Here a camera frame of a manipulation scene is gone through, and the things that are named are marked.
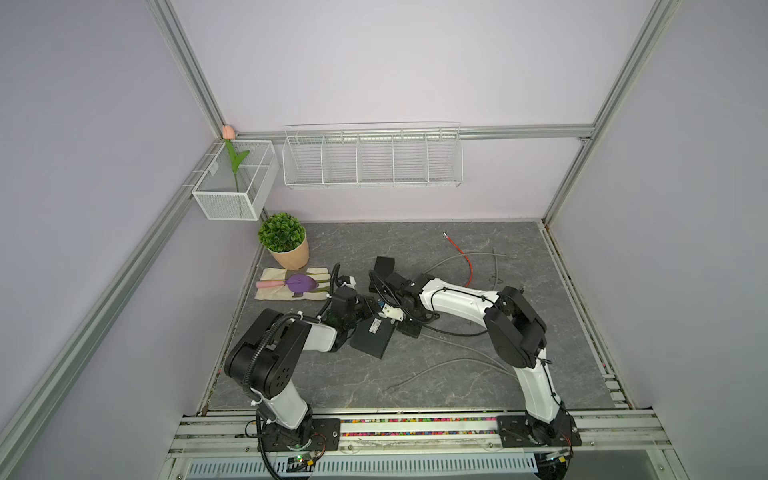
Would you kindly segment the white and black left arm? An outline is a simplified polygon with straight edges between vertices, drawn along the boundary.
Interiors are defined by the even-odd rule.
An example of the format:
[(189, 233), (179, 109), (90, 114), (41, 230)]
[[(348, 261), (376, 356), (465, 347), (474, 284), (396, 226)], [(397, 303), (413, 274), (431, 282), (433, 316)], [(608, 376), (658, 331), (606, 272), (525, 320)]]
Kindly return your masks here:
[(267, 449), (298, 450), (313, 442), (312, 408), (292, 381), (302, 354), (338, 351), (361, 324), (382, 312), (374, 297), (358, 293), (352, 277), (338, 276), (339, 268), (331, 270), (326, 300), (316, 314), (263, 310), (225, 361), (224, 373), (255, 409), (255, 426), (246, 427), (245, 435)]

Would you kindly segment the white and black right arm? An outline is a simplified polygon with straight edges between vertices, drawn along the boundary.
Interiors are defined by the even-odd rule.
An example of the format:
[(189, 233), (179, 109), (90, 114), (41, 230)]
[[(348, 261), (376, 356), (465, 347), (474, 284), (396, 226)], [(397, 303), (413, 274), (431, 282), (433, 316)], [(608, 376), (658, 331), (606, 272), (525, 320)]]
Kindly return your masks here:
[(520, 290), (476, 290), (429, 274), (408, 280), (397, 273), (384, 278), (371, 270), (369, 278), (385, 303), (400, 310), (407, 323), (426, 327), (447, 314), (485, 328), (496, 355), (513, 369), (523, 393), (524, 418), (511, 431), (518, 439), (537, 446), (582, 444), (575, 419), (556, 392), (549, 371), (546, 324)]

